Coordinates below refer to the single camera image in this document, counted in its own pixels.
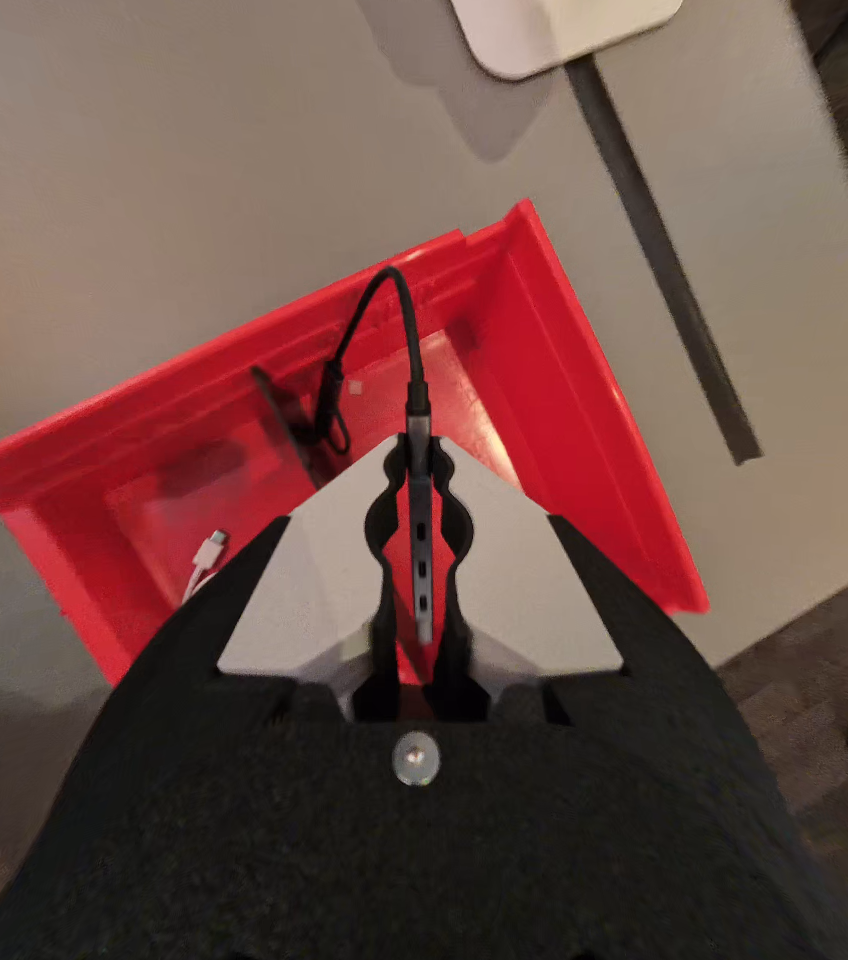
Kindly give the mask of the grey hub with black cable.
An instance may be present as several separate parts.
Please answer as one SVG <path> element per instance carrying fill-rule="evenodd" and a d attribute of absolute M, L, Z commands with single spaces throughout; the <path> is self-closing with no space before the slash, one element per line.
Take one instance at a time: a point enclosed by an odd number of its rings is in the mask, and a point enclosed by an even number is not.
<path fill-rule="evenodd" d="M 338 455 L 350 450 L 349 433 L 339 410 L 344 383 L 343 360 L 361 319 L 385 282 L 392 282 L 396 289 L 406 337 L 409 363 L 406 387 L 406 473 L 413 613 L 417 641 L 422 646 L 429 646 L 434 639 L 430 388 L 425 377 L 415 307 L 407 281 L 397 267 L 383 267 L 371 278 L 333 356 L 325 362 L 312 420 L 312 434 L 316 443 L 328 443 Z"/>

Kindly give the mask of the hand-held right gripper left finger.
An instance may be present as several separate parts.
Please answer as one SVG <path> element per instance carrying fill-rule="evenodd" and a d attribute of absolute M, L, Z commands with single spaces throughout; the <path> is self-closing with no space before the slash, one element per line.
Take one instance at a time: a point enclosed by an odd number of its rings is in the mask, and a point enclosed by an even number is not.
<path fill-rule="evenodd" d="M 284 534 L 217 661 L 229 676 L 368 677 L 382 567 L 366 540 L 388 486 L 379 443 L 290 514 Z"/>

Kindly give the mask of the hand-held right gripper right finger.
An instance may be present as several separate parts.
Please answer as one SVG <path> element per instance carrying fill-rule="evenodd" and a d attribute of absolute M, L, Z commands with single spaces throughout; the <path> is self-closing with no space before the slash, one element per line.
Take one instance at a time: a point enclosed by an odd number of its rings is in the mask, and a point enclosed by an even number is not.
<path fill-rule="evenodd" d="M 622 656 L 545 509 L 448 438 L 433 440 L 445 627 L 465 677 L 615 673 Z"/>

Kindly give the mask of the grey desk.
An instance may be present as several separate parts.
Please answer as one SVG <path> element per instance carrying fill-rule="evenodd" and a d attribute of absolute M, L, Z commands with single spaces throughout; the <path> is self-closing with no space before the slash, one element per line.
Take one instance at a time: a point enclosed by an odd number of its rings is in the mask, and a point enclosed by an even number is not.
<path fill-rule="evenodd" d="M 787 2 L 596 57 L 763 455 L 735 464 L 562 70 L 448 2 L 0 2 L 0 439 L 532 200 L 711 600 L 714 663 L 848 585 L 848 167 Z"/>

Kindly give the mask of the red plastic bin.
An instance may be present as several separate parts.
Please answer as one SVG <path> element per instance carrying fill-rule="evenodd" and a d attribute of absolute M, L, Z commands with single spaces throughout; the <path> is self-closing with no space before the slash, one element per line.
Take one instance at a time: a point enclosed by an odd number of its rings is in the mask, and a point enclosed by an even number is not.
<path fill-rule="evenodd" d="M 667 613 L 710 601 L 670 500 L 532 203 L 398 255 L 433 429 L 565 517 Z M 378 267 L 0 441 L 0 518 L 112 685 L 176 609 L 215 530 L 234 556 L 313 491 L 290 422 L 316 401 Z"/>

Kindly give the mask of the black bin divider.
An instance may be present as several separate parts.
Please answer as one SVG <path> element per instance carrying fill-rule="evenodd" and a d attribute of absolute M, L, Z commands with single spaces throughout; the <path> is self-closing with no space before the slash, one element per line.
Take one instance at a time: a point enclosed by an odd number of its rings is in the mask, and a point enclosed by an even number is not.
<path fill-rule="evenodd" d="M 258 365 L 250 366 L 250 376 L 253 379 L 257 389 L 263 397 L 264 403 L 274 419 L 281 437 L 287 441 L 303 472 L 307 474 L 310 486 L 319 490 L 323 486 L 323 480 L 319 472 L 315 469 L 308 449 L 301 443 L 301 438 L 307 433 L 303 426 L 291 423 L 285 415 L 285 409 L 279 402 L 273 388 L 272 381 L 268 374 Z"/>

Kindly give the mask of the wooden board stand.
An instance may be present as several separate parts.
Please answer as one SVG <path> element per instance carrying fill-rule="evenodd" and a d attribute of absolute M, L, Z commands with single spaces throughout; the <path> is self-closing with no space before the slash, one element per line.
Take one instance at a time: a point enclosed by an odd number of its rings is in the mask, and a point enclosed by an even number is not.
<path fill-rule="evenodd" d="M 667 24 L 681 1 L 453 1 L 477 63 L 509 82 Z"/>

